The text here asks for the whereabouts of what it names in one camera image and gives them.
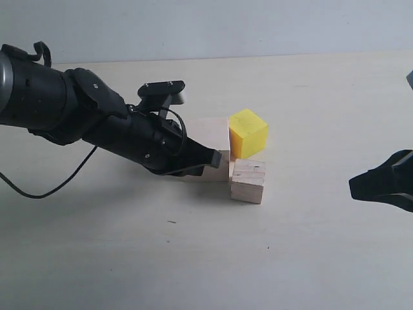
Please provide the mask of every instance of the wooden cube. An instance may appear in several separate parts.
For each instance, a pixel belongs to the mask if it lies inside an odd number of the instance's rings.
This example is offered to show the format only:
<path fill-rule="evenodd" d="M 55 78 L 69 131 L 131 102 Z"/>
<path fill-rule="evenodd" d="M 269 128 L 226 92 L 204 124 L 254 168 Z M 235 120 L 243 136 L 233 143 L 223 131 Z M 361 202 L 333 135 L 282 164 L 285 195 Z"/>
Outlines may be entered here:
<path fill-rule="evenodd" d="M 266 164 L 237 159 L 231 180 L 231 198 L 260 204 L 263 199 Z"/>
<path fill-rule="evenodd" d="M 183 181 L 229 182 L 230 132 L 228 118 L 199 118 L 185 121 L 188 137 L 222 154 L 219 168 L 205 167 L 202 176 L 184 176 Z"/>
<path fill-rule="evenodd" d="M 230 116 L 231 153 L 236 158 L 249 158 L 267 144 L 268 124 L 249 109 Z"/>

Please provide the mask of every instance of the black robotic arm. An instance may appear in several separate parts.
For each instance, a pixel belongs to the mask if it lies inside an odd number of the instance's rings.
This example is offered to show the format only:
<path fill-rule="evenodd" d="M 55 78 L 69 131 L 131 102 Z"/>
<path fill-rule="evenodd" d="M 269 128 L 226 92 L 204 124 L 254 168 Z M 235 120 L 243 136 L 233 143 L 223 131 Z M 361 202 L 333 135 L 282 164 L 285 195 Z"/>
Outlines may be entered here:
<path fill-rule="evenodd" d="M 413 88 L 413 72 L 407 76 Z M 400 150 L 380 166 L 349 181 L 351 196 L 413 212 L 413 150 Z"/>
<path fill-rule="evenodd" d="M 205 166 L 219 167 L 221 154 L 190 139 L 170 110 L 183 103 L 183 81 L 145 84 L 140 104 L 127 105 L 93 72 L 52 69 L 48 47 L 34 47 L 35 55 L 10 45 L 0 51 L 0 124 L 58 145 L 84 140 L 158 175 L 200 176 Z M 42 56 L 44 65 L 36 63 Z"/>

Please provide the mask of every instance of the wire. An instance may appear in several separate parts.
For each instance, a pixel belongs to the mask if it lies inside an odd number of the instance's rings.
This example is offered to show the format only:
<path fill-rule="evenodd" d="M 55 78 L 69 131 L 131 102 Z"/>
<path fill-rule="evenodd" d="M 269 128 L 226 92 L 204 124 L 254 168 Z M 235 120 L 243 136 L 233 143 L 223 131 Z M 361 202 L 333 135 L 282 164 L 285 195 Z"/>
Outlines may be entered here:
<path fill-rule="evenodd" d="M 170 110 L 169 108 L 166 107 L 156 107 L 156 108 L 148 108 L 148 109 L 137 109 L 133 110 L 132 113 L 138 113 L 138 112 L 159 112 L 160 110 L 165 110 L 168 112 L 171 112 L 179 121 L 179 124 L 181 125 L 181 130 L 182 130 L 182 138 L 181 138 L 181 145 L 179 149 L 175 153 L 171 153 L 171 156 L 178 156 L 182 153 L 184 147 L 185 147 L 185 142 L 186 139 L 188 138 L 188 134 L 186 132 L 186 127 L 183 122 L 183 119 L 177 112 L 174 112 L 173 110 Z"/>
<path fill-rule="evenodd" d="M 77 173 L 79 173 L 79 171 L 83 168 L 83 166 L 85 165 L 85 163 L 89 160 L 89 158 L 93 155 L 93 153 L 97 150 L 97 147 L 94 147 L 90 153 L 88 154 L 88 156 L 86 156 L 86 158 L 81 162 L 81 164 L 78 166 L 78 168 L 72 173 L 72 175 L 70 175 L 62 184 L 60 184 L 58 187 L 56 187 L 55 189 L 52 189 L 50 192 L 47 192 L 46 194 L 43 195 L 32 195 L 32 194 L 28 194 L 27 192 L 22 191 L 19 187 L 17 187 L 12 181 L 10 181 L 3 173 L 0 172 L 0 178 L 6 182 L 11 188 L 13 188 L 13 190 L 15 190 L 16 192 L 18 192 L 20 195 L 26 197 L 26 198 L 31 198 L 31 199 L 43 199 L 46 198 L 52 194 L 54 194 L 55 192 L 57 192 L 59 189 L 61 189 L 62 187 L 64 187 L 67 183 L 69 183 L 70 181 L 72 181 L 72 179 L 76 176 Z"/>

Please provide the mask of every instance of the stacked wooden blocks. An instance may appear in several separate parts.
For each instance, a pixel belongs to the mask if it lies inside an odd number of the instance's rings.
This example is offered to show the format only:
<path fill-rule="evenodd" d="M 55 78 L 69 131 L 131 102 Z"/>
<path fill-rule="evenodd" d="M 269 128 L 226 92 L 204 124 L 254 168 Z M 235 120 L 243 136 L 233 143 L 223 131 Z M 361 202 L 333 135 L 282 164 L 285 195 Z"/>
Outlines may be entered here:
<path fill-rule="evenodd" d="M 263 197 L 266 164 L 247 158 L 267 144 L 268 124 L 249 109 L 230 117 L 231 198 L 260 204 Z"/>
<path fill-rule="evenodd" d="M 202 176 L 184 176 L 182 180 L 229 182 L 232 199 L 261 203 L 266 165 L 248 158 L 265 148 L 268 125 L 245 109 L 229 118 L 190 119 L 185 126 L 190 138 L 218 150 L 222 158 L 218 169 L 205 167 Z"/>

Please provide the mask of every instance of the light wood block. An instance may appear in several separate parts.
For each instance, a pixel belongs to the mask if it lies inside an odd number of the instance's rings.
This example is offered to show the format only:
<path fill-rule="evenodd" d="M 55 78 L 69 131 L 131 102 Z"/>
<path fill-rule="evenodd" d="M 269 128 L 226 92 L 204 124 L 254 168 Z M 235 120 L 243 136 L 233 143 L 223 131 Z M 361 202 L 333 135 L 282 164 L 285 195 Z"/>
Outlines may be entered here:
<path fill-rule="evenodd" d="M 230 132 L 228 118 L 199 118 L 185 120 L 188 137 L 216 149 L 222 154 L 219 168 L 205 167 L 202 176 L 184 176 L 183 181 L 229 182 Z"/>
<path fill-rule="evenodd" d="M 230 116 L 231 152 L 236 158 L 249 158 L 267 144 L 268 124 L 249 109 Z"/>
<path fill-rule="evenodd" d="M 266 164 L 237 159 L 231 180 L 231 198 L 260 204 L 263 199 Z"/>

